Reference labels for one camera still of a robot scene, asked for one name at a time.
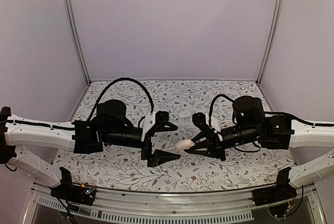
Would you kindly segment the white earbud charging case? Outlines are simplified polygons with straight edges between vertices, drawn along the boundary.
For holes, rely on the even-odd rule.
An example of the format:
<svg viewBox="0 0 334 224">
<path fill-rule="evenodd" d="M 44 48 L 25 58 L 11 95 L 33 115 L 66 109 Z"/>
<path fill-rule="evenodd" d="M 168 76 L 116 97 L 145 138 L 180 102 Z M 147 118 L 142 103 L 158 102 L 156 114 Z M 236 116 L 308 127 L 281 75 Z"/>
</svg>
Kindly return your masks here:
<svg viewBox="0 0 334 224">
<path fill-rule="evenodd" d="M 189 149 L 190 147 L 195 146 L 195 143 L 191 139 L 184 139 L 182 141 L 179 141 L 176 143 L 175 148 L 178 151 L 184 151 L 186 149 Z"/>
</svg>

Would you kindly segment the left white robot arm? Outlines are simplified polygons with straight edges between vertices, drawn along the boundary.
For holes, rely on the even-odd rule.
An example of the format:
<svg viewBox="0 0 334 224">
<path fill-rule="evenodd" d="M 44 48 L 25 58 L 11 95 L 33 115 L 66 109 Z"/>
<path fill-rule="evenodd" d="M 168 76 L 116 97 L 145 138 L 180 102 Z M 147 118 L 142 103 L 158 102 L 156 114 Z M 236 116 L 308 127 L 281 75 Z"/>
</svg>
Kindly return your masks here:
<svg viewBox="0 0 334 224">
<path fill-rule="evenodd" d="M 135 127 L 126 117 L 126 104 L 108 100 L 97 106 L 92 120 L 63 123 L 27 121 L 11 113 L 9 107 L 1 109 L 1 163 L 16 166 L 57 188 L 66 199 L 72 200 L 78 190 L 72 183 L 71 173 L 56 169 L 34 155 L 26 146 L 52 147 L 75 154 L 102 152 L 105 146 L 117 145 L 137 148 L 148 167 L 156 167 L 177 160 L 179 155 L 153 150 L 151 138 L 157 132 L 175 131 L 178 127 L 169 121 L 165 111 L 151 112 Z"/>
</svg>

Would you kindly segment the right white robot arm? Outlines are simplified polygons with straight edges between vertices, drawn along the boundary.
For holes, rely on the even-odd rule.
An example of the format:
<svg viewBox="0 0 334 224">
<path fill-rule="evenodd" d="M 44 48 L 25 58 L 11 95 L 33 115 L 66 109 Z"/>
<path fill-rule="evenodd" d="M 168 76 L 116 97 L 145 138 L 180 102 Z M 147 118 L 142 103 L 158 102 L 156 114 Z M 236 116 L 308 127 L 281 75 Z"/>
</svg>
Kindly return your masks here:
<svg viewBox="0 0 334 224">
<path fill-rule="evenodd" d="M 259 98 L 232 100 L 234 126 L 221 129 L 209 113 L 195 113 L 200 132 L 177 143 L 177 150 L 210 158 L 226 159 L 225 150 L 258 142 L 261 148 L 289 149 L 304 146 L 333 147 L 333 123 L 306 121 L 285 112 L 266 112 Z"/>
</svg>

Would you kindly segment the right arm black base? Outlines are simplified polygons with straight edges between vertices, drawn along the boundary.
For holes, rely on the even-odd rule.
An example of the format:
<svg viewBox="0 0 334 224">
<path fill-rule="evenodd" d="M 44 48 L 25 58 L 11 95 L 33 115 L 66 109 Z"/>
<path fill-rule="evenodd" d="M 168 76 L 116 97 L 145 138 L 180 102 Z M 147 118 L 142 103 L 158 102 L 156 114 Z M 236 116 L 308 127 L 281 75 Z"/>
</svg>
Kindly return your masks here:
<svg viewBox="0 0 334 224">
<path fill-rule="evenodd" d="M 276 218 L 283 218 L 289 213 L 297 196 L 296 188 L 289 184 L 289 172 L 291 169 L 291 167 L 288 167 L 279 171 L 273 186 L 252 190 L 252 197 L 256 206 L 285 201 L 281 205 L 274 205 L 268 208 L 269 213 Z"/>
</svg>

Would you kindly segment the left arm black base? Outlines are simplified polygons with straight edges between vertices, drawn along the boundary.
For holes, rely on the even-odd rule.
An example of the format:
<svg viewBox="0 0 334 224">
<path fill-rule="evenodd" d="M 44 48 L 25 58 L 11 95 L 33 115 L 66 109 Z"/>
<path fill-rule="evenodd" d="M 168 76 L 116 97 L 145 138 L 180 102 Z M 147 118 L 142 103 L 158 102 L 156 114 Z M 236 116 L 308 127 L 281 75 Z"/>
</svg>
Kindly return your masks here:
<svg viewBox="0 0 334 224">
<path fill-rule="evenodd" d="M 50 188 L 51 196 L 67 202 L 92 206 L 96 197 L 96 186 L 88 183 L 75 185 L 70 171 L 60 167 L 60 172 L 60 185 Z"/>
</svg>

